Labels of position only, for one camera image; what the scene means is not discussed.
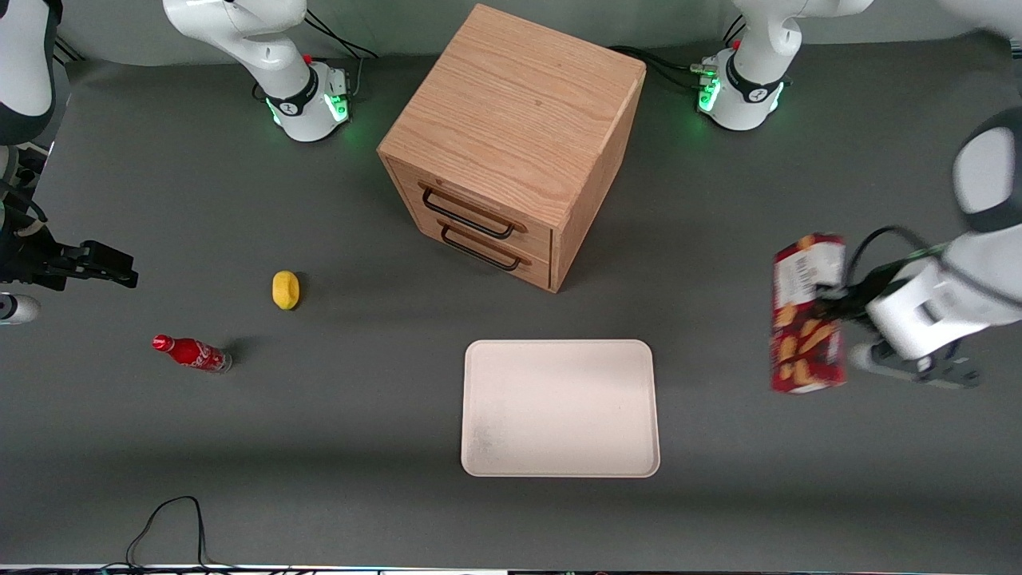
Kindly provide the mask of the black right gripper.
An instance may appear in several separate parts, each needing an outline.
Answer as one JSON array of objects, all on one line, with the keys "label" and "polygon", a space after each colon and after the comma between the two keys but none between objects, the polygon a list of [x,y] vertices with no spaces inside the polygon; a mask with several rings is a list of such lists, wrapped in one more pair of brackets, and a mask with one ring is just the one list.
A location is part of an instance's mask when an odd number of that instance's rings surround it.
[{"label": "black right gripper", "polygon": [[[69,270],[49,272],[49,265],[61,258]],[[1,283],[65,287],[69,278],[104,280],[132,290],[139,274],[133,269],[131,255],[96,240],[63,247],[46,225],[30,226],[28,236],[19,236],[12,228],[2,230]]]}]

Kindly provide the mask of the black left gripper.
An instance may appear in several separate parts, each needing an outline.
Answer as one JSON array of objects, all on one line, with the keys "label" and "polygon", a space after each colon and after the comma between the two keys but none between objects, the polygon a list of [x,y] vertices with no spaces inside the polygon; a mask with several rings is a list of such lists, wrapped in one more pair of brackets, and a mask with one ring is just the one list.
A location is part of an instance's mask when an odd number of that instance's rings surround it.
[{"label": "black left gripper", "polygon": [[811,312],[835,312],[835,319],[843,323],[873,323],[866,306],[881,295],[889,295],[897,290],[905,280],[897,276],[905,267],[923,260],[924,257],[905,257],[891,263],[883,263],[866,273],[860,281],[854,281],[861,257],[854,257],[846,267],[844,287],[818,287],[814,292]]}]

